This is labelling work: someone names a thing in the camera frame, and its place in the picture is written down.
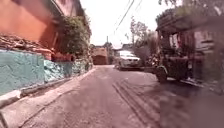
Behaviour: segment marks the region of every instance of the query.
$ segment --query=paved road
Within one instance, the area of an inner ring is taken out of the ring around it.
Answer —
[[[64,94],[22,127],[219,128],[220,126],[222,128],[224,126],[223,121],[217,122],[215,119],[224,119],[223,112],[220,113],[224,103],[218,104],[223,102],[223,96],[214,98],[216,95],[213,93],[175,81],[161,85],[150,73],[121,72],[112,66],[101,66],[83,79],[80,85],[78,90],[74,89]]]

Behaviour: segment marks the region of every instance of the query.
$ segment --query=sidewalk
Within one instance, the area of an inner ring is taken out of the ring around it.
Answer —
[[[63,94],[78,90],[80,86],[79,81],[93,73],[95,70],[96,69],[93,68],[86,74],[79,77],[74,77],[72,80],[64,83],[58,88],[53,88],[47,92],[41,91],[31,96],[24,97],[19,101],[3,108],[1,112],[7,122],[8,127],[19,128],[27,120],[44,110],[46,106],[55,102]]]

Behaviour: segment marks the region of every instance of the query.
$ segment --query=wall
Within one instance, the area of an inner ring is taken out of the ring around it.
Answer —
[[[107,56],[107,50],[106,48],[94,48],[92,51],[93,56]]]
[[[0,50],[0,95],[44,82],[44,60],[37,54]]]
[[[82,60],[76,60],[75,62],[44,60],[45,82],[80,75],[87,70],[85,69],[85,61]]]
[[[53,47],[53,15],[44,0],[0,0],[0,33],[13,34]]]

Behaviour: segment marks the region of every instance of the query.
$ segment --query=parked car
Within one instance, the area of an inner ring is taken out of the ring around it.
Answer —
[[[130,51],[120,51],[115,59],[115,67],[122,69],[140,68],[140,58]]]

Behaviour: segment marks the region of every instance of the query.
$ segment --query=sky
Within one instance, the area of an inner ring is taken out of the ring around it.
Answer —
[[[107,41],[119,48],[130,43],[130,23],[134,16],[136,21],[145,23],[150,30],[155,30],[155,18],[172,5],[158,4],[158,0],[135,0],[127,16],[116,30],[132,0],[81,0],[83,8],[90,17],[92,30],[91,44],[103,45]]]

